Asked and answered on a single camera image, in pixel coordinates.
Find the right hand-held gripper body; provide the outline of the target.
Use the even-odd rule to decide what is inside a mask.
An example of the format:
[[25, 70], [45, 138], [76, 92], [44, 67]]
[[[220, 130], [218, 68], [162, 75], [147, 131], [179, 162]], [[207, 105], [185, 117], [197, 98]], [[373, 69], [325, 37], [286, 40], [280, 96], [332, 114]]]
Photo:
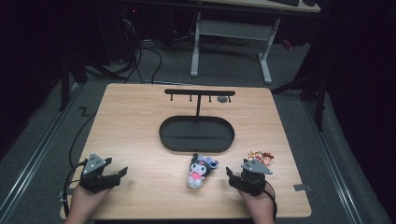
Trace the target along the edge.
[[272, 191], [265, 188], [272, 186], [266, 180], [266, 175], [271, 175], [273, 172], [257, 160], [247, 160], [241, 164], [242, 172], [237, 175], [238, 181], [231, 187], [249, 193], [252, 196], [258, 196], [262, 192], [266, 193], [269, 197], [273, 196]]

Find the red cartoon figure keychain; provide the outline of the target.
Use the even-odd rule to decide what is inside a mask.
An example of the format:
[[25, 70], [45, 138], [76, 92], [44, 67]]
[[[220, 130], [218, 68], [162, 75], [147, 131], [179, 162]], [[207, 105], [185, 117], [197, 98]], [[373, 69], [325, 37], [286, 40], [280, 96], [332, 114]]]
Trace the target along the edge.
[[269, 152], [261, 152], [261, 151], [250, 151], [248, 153], [247, 158], [249, 160], [257, 160], [260, 161], [263, 165], [269, 166], [272, 162], [272, 159], [275, 156]]

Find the person's left hand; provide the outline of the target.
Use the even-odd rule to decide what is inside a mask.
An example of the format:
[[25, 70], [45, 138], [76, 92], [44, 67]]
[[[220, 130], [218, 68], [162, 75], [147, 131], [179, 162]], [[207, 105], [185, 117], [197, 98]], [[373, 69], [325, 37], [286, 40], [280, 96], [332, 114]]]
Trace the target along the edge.
[[92, 193], [81, 186], [74, 189], [71, 206], [73, 208], [95, 208], [111, 192], [111, 189], [103, 189], [97, 193]]

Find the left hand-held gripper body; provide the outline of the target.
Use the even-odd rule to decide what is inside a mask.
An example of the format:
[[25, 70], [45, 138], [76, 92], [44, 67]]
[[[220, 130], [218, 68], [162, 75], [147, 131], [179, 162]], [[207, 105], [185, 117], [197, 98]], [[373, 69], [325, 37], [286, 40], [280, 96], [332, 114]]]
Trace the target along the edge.
[[92, 193], [103, 189], [112, 189], [120, 184], [120, 180], [109, 180], [103, 175], [105, 169], [101, 169], [104, 159], [92, 153], [82, 169], [79, 184]]

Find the white frame wooden desk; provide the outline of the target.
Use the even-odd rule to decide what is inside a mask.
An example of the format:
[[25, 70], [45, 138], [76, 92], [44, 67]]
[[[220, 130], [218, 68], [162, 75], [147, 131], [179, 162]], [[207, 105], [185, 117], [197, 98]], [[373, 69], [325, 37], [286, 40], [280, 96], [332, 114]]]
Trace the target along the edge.
[[[270, 12], [296, 12], [309, 15], [318, 14], [321, 11], [317, 3], [310, 3], [310, 0], [299, 0], [299, 6], [291, 7], [268, 0], [198, 0], [197, 4], [202, 7], [204, 3], [221, 4], [224, 6], [251, 7], [252, 9], [268, 9]], [[197, 77], [200, 62], [200, 37], [202, 35], [230, 37], [246, 40], [264, 41], [263, 52], [258, 54], [258, 60], [262, 70], [263, 80], [267, 84], [272, 83], [271, 74], [268, 68], [267, 57], [273, 45], [280, 17], [274, 18], [272, 24], [253, 24], [239, 21], [220, 21], [217, 19], [202, 19], [201, 13], [196, 13], [194, 48], [191, 57], [191, 76]]]

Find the metal floor rail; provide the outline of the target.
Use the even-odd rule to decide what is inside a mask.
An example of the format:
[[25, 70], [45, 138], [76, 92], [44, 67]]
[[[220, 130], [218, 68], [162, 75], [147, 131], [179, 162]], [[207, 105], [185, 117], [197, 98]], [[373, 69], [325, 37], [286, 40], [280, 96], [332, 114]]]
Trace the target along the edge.
[[60, 85], [56, 86], [29, 119], [6, 157], [0, 161], [0, 224], [7, 224], [12, 216], [47, 155], [53, 136], [82, 88], [83, 84], [73, 84], [67, 88], [69, 100], [62, 105], [62, 89]]
[[349, 187], [345, 179], [342, 176], [342, 173], [337, 165], [336, 159], [334, 158], [330, 145], [326, 140], [324, 132], [321, 131], [316, 124], [315, 120], [315, 112], [313, 106], [310, 103], [302, 102], [304, 107], [304, 111], [307, 114], [310, 123], [312, 124], [316, 136], [320, 143], [321, 153], [323, 154], [325, 163], [328, 166], [329, 174], [331, 176], [334, 188], [337, 192], [338, 198], [344, 208], [346, 213], [347, 219], [349, 220], [350, 224], [363, 224], [361, 219], [361, 214], [356, 207], [356, 204], [353, 200], [353, 197], [350, 193]]

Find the person's right hand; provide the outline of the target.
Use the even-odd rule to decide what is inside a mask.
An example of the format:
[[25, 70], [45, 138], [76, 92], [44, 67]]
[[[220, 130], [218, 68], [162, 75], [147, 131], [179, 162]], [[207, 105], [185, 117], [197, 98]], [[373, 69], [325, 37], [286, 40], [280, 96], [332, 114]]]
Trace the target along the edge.
[[249, 193], [239, 190], [239, 194], [251, 215], [264, 212], [272, 213], [274, 210], [273, 201], [264, 192], [258, 196], [252, 196]]

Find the black metal stand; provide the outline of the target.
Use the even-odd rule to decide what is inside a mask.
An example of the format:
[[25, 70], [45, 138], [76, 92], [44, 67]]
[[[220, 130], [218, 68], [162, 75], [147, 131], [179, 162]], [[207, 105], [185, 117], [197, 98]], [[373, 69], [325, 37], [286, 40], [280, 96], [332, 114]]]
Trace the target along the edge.
[[88, 75], [85, 70], [85, 66], [93, 68], [106, 77], [115, 79], [121, 79], [121, 76], [117, 75], [98, 63], [89, 61], [87, 58], [78, 55], [68, 53], [62, 61], [62, 75], [61, 75], [61, 106], [60, 110], [65, 111], [67, 105], [70, 102], [71, 89], [70, 89], [70, 77], [77, 82], [77, 84], [86, 84], [88, 81]]
[[314, 121], [317, 128], [323, 131], [323, 111], [325, 109], [325, 93], [328, 75], [324, 72], [312, 73], [307, 76], [297, 77], [293, 81], [271, 90], [272, 94], [280, 94], [287, 90], [301, 90], [300, 99], [304, 102], [315, 101]]

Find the black key holder stand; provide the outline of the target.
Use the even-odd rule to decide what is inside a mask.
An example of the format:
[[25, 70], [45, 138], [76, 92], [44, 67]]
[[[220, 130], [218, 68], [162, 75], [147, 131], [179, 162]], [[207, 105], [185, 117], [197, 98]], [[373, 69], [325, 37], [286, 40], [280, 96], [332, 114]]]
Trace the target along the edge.
[[205, 91], [166, 89], [165, 94], [173, 100], [174, 95], [197, 97], [196, 112], [193, 116], [173, 116], [163, 121], [159, 128], [161, 143], [174, 152], [220, 153], [227, 150], [234, 140], [233, 125], [226, 119], [202, 116], [202, 97], [207, 96], [212, 102], [214, 96], [231, 102], [234, 91]]

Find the black keyboard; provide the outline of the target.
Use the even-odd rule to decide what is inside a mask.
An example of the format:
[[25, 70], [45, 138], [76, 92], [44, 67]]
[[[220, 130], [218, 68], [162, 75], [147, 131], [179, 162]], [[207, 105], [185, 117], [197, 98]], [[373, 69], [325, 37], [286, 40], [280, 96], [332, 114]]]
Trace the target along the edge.
[[297, 7], [299, 6], [300, 3], [299, 0], [268, 0], [268, 1], [283, 4], [286, 6], [291, 6], [291, 7]]

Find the black and white plush keychain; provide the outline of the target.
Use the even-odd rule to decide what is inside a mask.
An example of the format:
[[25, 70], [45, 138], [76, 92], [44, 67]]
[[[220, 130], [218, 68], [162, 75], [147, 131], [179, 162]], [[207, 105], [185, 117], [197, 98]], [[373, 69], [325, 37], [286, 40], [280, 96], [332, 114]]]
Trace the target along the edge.
[[191, 158], [189, 176], [187, 178], [188, 186], [192, 189], [199, 189], [204, 184], [205, 178], [209, 176], [214, 169], [217, 169], [218, 166], [218, 161], [194, 153]]

